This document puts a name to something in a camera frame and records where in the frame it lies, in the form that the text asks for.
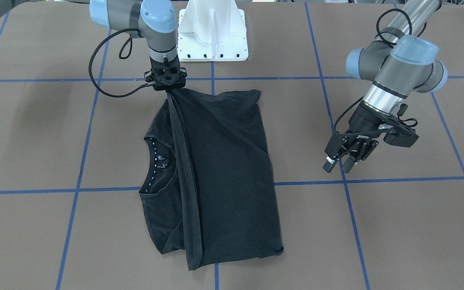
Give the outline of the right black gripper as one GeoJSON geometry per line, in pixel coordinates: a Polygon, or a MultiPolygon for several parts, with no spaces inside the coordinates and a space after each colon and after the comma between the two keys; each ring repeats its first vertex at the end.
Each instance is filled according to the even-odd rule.
{"type": "Polygon", "coordinates": [[[151,58],[151,70],[156,75],[178,74],[180,70],[179,57],[176,56],[170,61],[156,61],[151,58]]]}

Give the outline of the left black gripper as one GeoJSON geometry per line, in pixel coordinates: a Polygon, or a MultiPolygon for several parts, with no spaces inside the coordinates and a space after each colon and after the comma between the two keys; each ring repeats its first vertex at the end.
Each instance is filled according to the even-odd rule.
{"type": "Polygon", "coordinates": [[[347,153],[348,158],[343,163],[345,174],[349,173],[356,163],[366,160],[379,145],[377,138],[381,133],[374,131],[379,130],[388,117],[389,114],[375,110],[364,101],[360,101],[348,121],[347,133],[354,134],[354,136],[348,138],[339,133],[331,135],[324,150],[327,160],[323,169],[331,173],[337,162],[347,153]]]}

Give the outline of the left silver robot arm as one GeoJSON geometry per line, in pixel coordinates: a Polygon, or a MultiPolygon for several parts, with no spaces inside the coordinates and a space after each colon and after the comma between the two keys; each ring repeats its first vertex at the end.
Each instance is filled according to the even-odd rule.
{"type": "Polygon", "coordinates": [[[447,81],[446,66],[437,59],[437,45],[421,38],[427,21],[441,7],[440,0],[409,0],[384,28],[376,23],[375,39],[366,48],[350,52],[348,75],[371,82],[367,93],[350,105],[354,110],[348,129],[335,127],[325,148],[323,169],[332,171],[344,156],[343,171],[350,172],[366,160],[383,141],[397,147],[412,147],[418,140],[415,118],[402,119],[411,92],[431,93],[447,81]]]}

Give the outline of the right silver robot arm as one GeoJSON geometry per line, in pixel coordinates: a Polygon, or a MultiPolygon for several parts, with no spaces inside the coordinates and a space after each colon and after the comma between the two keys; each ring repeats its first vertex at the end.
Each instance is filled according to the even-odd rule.
{"type": "MultiPolygon", "coordinates": [[[[0,18],[27,0],[0,0],[0,18]]],[[[152,66],[165,61],[179,67],[177,53],[177,19],[169,0],[79,0],[88,4],[96,24],[121,31],[129,28],[133,38],[144,38],[149,47],[152,66]]]]}

